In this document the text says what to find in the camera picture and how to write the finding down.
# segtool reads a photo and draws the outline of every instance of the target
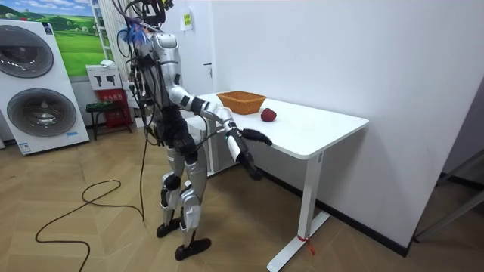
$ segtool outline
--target apple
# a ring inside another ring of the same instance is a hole
[[[274,110],[271,110],[269,108],[265,108],[260,114],[260,118],[264,122],[272,122],[275,120],[276,116],[277,114],[274,112]]]

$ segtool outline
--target wicker basket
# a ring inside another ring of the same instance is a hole
[[[217,94],[224,106],[230,108],[234,113],[246,115],[259,112],[265,96],[253,94],[246,91],[230,91]]]

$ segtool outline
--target green field poster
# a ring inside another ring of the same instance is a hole
[[[50,23],[69,76],[104,59],[89,0],[0,0],[0,18]]]

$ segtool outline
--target washing machine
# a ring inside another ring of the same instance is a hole
[[[0,20],[0,110],[24,155],[89,141],[49,24]]]

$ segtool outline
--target wooden floor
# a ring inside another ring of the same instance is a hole
[[[82,204],[90,184],[119,179],[123,186],[101,202],[139,206],[142,133],[120,132],[98,141],[23,157],[15,146],[0,151],[0,272],[78,271],[83,245],[38,244],[36,231]],[[179,231],[157,239],[160,177],[169,170],[163,148],[149,147],[144,175],[145,224],[132,209],[87,206],[51,225],[42,239],[85,240],[92,255],[84,271],[265,271],[296,234],[300,198],[268,180],[251,181],[241,168],[209,180],[197,237],[210,249],[185,261],[174,259]],[[89,192],[94,197],[113,185]],[[422,225],[469,199],[472,190],[447,184],[435,190]],[[330,218],[311,239],[316,256],[302,248],[285,271],[483,271],[484,207],[430,237],[402,258]]]

